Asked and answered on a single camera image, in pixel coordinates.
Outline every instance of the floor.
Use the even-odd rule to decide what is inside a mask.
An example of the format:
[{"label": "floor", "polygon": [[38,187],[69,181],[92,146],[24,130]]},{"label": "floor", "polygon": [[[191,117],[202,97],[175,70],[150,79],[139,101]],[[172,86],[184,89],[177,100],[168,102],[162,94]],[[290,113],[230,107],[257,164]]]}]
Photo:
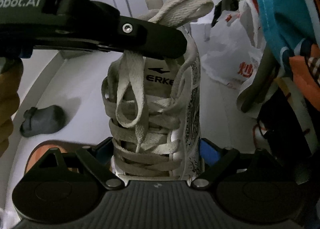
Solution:
[{"label": "floor", "polygon": [[[108,116],[101,98],[101,83],[110,63],[120,53],[94,52],[66,61],[43,93],[39,108],[56,104],[68,115],[68,125],[51,135],[22,138],[11,170],[7,190],[7,228],[19,222],[11,201],[12,190],[22,178],[32,150],[46,140],[63,140],[98,144],[109,137]],[[202,136],[220,147],[232,146],[242,152],[253,152],[252,127],[255,120],[236,109],[237,91],[212,81],[202,72],[200,119]]]}]

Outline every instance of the plastic bag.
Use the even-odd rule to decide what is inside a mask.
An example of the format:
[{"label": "plastic bag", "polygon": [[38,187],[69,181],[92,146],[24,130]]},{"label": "plastic bag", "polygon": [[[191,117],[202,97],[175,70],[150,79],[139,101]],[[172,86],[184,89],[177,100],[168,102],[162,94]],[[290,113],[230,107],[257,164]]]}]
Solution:
[{"label": "plastic bag", "polygon": [[222,12],[211,29],[201,65],[213,80],[240,89],[259,67],[265,46],[254,2],[240,0],[239,10]]}]

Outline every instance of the beige shoelace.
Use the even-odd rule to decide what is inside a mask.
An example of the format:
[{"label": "beige shoelace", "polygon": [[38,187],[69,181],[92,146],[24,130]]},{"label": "beige shoelace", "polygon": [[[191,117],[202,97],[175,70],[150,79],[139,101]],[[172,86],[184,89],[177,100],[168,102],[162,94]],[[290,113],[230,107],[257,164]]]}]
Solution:
[{"label": "beige shoelace", "polygon": [[[150,15],[156,14],[154,17],[144,18],[177,28],[205,16],[212,9],[212,0],[167,0],[159,11],[150,11]],[[172,155],[177,152],[180,140],[171,141],[171,134],[179,128],[178,114],[186,106],[182,99],[190,92],[190,87],[184,86],[182,75],[198,55],[193,39],[189,35],[185,37],[188,45],[184,64],[179,67],[175,60],[165,60],[170,71],[177,73],[170,98],[146,100],[145,63],[138,53],[125,51],[111,64],[103,81],[102,95],[106,113],[111,118],[115,164],[127,174],[150,180],[154,177],[178,179],[172,176],[172,170],[180,166],[181,160],[173,160]],[[135,100],[125,101],[124,94],[130,85]]]}]

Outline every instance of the shoe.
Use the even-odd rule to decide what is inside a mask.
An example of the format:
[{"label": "shoe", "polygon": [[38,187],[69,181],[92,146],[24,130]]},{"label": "shoe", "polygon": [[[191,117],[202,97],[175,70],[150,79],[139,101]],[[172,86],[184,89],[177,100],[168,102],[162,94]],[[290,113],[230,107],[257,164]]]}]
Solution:
[{"label": "shoe", "polygon": [[45,109],[32,107],[24,113],[23,117],[25,121],[20,127],[20,133],[26,138],[56,133],[66,125],[67,120],[65,112],[57,105]]},{"label": "shoe", "polygon": [[183,25],[212,8],[212,0],[167,0],[160,10],[140,18],[181,30],[188,41],[184,56],[162,61],[125,51],[108,70],[102,96],[113,136],[112,167],[125,183],[190,184],[201,172],[200,59]]}]

